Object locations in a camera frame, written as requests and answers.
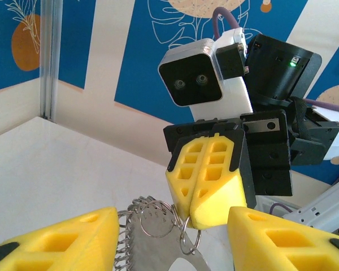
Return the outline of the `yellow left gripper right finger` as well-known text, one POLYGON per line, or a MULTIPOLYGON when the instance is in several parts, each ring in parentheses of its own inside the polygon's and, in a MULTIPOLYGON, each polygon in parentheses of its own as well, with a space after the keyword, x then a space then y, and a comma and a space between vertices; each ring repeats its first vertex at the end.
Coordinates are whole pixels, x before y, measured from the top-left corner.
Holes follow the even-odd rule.
POLYGON ((235 271, 339 271, 339 235, 246 207, 232 207, 235 271))

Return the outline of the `silver split keyring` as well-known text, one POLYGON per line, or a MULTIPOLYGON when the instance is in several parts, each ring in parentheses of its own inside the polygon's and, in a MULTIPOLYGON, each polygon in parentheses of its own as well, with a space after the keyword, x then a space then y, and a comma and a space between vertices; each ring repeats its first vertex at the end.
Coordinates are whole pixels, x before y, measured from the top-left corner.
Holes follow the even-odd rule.
POLYGON ((202 237, 202 232, 201 230, 197 230, 197 237, 195 240, 195 243, 193 244, 192 248, 189 251, 185 251, 185 234, 186 234, 186 229, 188 226, 188 223, 190 222, 190 216, 186 218, 186 220, 183 222, 183 224, 180 227, 180 236, 179 236, 179 243, 180 243, 180 249, 184 255, 195 255, 196 251, 198 250, 201 237, 202 237))

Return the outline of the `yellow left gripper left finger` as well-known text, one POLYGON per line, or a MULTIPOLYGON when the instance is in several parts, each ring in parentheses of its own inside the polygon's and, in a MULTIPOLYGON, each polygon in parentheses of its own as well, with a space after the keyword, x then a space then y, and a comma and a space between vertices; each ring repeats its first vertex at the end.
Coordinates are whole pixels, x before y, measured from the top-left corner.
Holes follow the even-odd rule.
POLYGON ((118 239, 116 208, 101 208, 4 241, 0 271, 112 271, 118 239))

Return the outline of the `aluminium frame post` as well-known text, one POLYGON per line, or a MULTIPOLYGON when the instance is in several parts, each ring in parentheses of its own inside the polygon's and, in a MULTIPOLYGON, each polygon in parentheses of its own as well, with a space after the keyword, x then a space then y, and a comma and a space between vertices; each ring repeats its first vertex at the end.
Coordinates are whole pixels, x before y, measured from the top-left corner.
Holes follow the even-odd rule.
POLYGON ((40 116, 55 121, 63 0, 41 0, 40 116))

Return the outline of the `perforated metal side rail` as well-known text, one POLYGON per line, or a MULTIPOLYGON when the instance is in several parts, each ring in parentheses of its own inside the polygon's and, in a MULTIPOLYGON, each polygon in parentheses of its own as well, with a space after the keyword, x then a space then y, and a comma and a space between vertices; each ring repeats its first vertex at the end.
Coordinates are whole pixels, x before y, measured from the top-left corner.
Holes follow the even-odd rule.
POLYGON ((330 233, 336 231, 339 229, 339 182, 313 202, 283 218, 330 233))

